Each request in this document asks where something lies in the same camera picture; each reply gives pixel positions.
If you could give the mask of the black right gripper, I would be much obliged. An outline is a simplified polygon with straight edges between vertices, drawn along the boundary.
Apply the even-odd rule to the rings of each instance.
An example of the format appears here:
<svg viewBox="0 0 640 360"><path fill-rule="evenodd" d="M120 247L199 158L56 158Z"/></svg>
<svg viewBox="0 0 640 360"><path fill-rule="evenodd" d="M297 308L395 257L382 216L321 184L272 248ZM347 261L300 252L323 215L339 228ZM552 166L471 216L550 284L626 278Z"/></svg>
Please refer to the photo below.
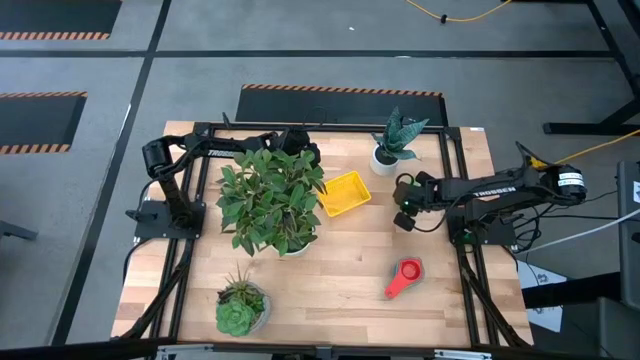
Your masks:
<svg viewBox="0 0 640 360"><path fill-rule="evenodd" d="M424 171L416 176L401 173L395 179L393 199L399 207L393 223L405 231L415 229L414 217L422 211L434 209L435 184L434 177Z"/></svg>

